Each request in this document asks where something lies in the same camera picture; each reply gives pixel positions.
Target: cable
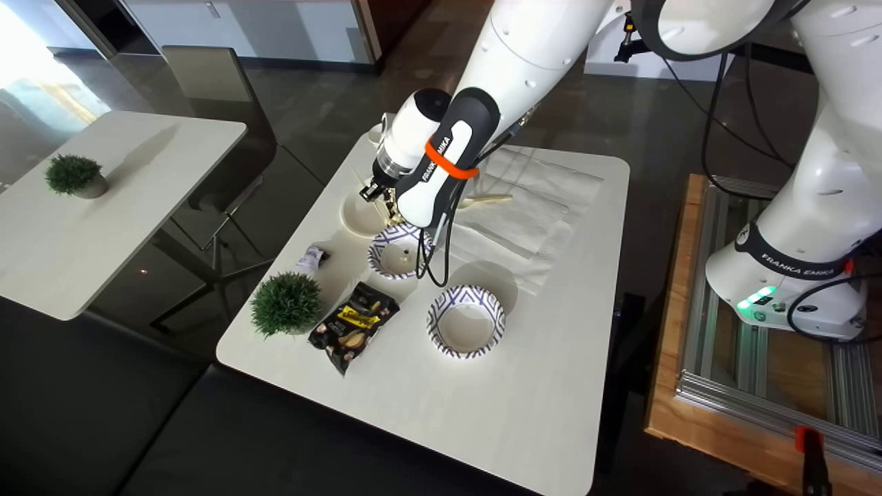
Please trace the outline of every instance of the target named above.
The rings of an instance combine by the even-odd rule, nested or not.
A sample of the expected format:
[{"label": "cable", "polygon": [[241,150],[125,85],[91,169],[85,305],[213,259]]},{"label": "cable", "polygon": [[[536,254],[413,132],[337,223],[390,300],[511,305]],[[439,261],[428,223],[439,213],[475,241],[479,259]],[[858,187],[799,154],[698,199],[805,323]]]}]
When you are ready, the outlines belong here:
[{"label": "cable", "polygon": [[747,42],[745,56],[747,56],[747,59],[745,59],[745,91],[747,91],[754,125],[755,125],[755,129],[762,132],[766,150],[774,154],[774,159],[782,162],[782,166],[789,166],[789,169],[795,169],[795,159],[785,159],[785,158],[777,151],[777,146],[773,143],[773,137],[770,137],[770,132],[766,132],[766,126],[763,126],[762,110],[758,110],[758,106],[755,106],[754,71],[751,71],[751,66],[754,66],[754,42]]},{"label": "cable", "polygon": [[712,150],[712,125],[715,125],[715,113],[718,113],[718,100],[720,100],[720,89],[722,89],[722,75],[726,75],[726,63],[729,63],[729,53],[720,56],[720,66],[718,66],[718,82],[715,82],[715,93],[712,93],[712,106],[708,106],[708,119],[705,119],[705,129],[703,129],[703,137],[701,137],[701,169],[703,173],[708,176],[708,181],[715,181],[718,191],[729,192],[729,197],[740,197],[740,199],[755,199],[755,202],[770,202],[766,197],[751,197],[751,192],[741,192],[741,191],[731,191],[726,187],[712,166],[708,166],[708,150]]},{"label": "cable", "polygon": [[419,228],[417,279],[430,275],[430,282],[435,286],[446,286],[446,282],[450,282],[450,243],[453,243],[453,223],[457,219],[461,197],[464,197],[464,186],[457,187],[453,209],[450,209],[446,223],[445,223],[445,228],[446,228],[445,231],[445,261],[441,261],[445,279],[439,279],[435,270],[432,270],[432,257],[435,257],[432,241],[428,241],[428,228]]},{"label": "cable", "polygon": [[479,162],[483,162],[485,158],[490,158],[499,146],[505,146],[514,135],[518,135],[518,132],[525,129],[525,125],[528,125],[529,117],[533,117],[533,110],[525,113],[518,122],[514,122],[514,125],[490,143],[490,150],[483,151],[483,154],[475,159],[475,166],[479,166]]},{"label": "cable", "polygon": [[782,19],[795,19],[811,0],[803,0],[799,6],[795,6]]},{"label": "cable", "polygon": [[[682,85],[682,91],[687,93],[687,100],[689,100],[703,117],[708,117],[708,110],[694,100],[694,93],[687,89],[687,82],[683,82],[682,75],[671,66],[671,62],[667,62],[667,59],[661,59],[661,62],[664,62],[671,78],[672,78],[672,81]],[[741,146],[754,150],[755,154],[763,154],[763,158],[781,162],[781,158],[774,158],[773,151],[755,146],[754,141],[747,141],[745,135],[740,135],[736,129],[731,129],[726,122],[720,122],[718,117],[715,117],[715,125],[718,125],[722,132],[729,132],[733,141],[740,141]]]},{"label": "cable", "polygon": [[844,340],[828,340],[828,337],[807,334],[807,330],[799,329],[796,319],[795,319],[795,312],[803,305],[803,300],[807,300],[807,299],[813,299],[813,296],[820,296],[820,292],[824,292],[824,289],[829,289],[829,286],[851,285],[851,282],[869,282],[869,279],[882,279],[882,272],[849,275],[849,279],[828,282],[828,285],[820,285],[820,286],[803,292],[803,296],[791,303],[791,308],[789,308],[789,314],[785,314],[789,325],[795,329],[795,334],[799,334],[799,337],[805,337],[805,340],[813,340],[813,343],[824,343],[824,345],[849,345],[849,348],[858,348],[858,345],[882,343],[882,334],[879,334],[879,337],[869,337],[869,340],[849,340],[849,343],[844,343]]}]

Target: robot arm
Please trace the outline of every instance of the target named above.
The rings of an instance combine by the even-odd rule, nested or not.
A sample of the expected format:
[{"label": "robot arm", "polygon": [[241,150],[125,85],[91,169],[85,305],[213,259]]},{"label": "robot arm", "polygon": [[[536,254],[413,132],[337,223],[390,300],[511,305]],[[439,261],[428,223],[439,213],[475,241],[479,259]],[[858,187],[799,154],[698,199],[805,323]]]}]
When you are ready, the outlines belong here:
[{"label": "robot arm", "polygon": [[[457,91],[417,91],[402,106],[365,197],[394,187],[402,219],[430,231],[435,248],[483,151],[522,126],[563,81],[610,6],[612,0],[496,0]],[[791,181],[705,270],[715,292],[745,323],[773,329],[795,329],[789,319],[799,296],[844,279],[844,259],[882,227],[882,6],[635,0],[642,38],[664,59],[731,49],[796,6],[805,9],[795,29],[822,82],[816,126]],[[840,285],[805,300],[799,329],[849,340],[861,330],[861,305],[861,289]]]},{"label": "robot arm", "polygon": [[441,235],[483,150],[518,126],[563,81],[610,6],[612,0],[496,0],[445,119],[423,113],[413,103],[426,91],[417,91],[383,141],[372,186],[394,186],[402,219]]}]

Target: white cloth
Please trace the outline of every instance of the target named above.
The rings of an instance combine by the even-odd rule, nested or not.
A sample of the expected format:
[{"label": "white cloth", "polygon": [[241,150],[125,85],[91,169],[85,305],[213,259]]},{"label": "white cloth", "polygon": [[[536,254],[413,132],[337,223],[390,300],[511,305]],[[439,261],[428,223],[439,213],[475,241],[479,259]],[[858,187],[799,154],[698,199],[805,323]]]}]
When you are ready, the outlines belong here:
[{"label": "white cloth", "polygon": [[537,159],[529,150],[499,150],[464,197],[453,259],[503,264],[518,289],[541,292],[573,235],[580,209],[585,213],[601,181],[587,169]]}]

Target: small bowl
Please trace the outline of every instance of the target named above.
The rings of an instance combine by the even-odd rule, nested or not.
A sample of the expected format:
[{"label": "small bowl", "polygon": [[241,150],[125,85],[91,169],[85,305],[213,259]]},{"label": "small bowl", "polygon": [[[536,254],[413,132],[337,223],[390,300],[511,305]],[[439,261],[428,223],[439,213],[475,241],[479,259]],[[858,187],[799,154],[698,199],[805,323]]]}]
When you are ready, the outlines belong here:
[{"label": "small bowl", "polygon": [[419,228],[412,223],[390,227],[370,243],[370,267],[383,279],[413,279]]},{"label": "small bowl", "polygon": [[477,358],[505,334],[505,308],[479,286],[453,286],[430,305],[430,340],[441,352]]},{"label": "small bowl", "polygon": [[341,203],[341,223],[358,238],[376,238],[386,228],[390,213],[381,199],[365,202],[358,192],[351,192]]}]

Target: green plant ball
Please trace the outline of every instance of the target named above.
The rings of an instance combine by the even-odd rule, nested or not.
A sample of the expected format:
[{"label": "green plant ball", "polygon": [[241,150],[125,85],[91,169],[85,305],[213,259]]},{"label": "green plant ball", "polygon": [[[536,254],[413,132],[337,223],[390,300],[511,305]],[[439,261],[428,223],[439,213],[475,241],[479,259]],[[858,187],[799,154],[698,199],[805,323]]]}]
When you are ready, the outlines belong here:
[{"label": "green plant ball", "polygon": [[253,296],[253,325],[263,334],[306,330],[319,318],[319,286],[302,272],[268,279]]},{"label": "green plant ball", "polygon": [[78,154],[59,154],[49,162],[48,181],[59,192],[74,192],[82,186],[89,186],[93,176],[100,176],[100,166],[89,158]]}]

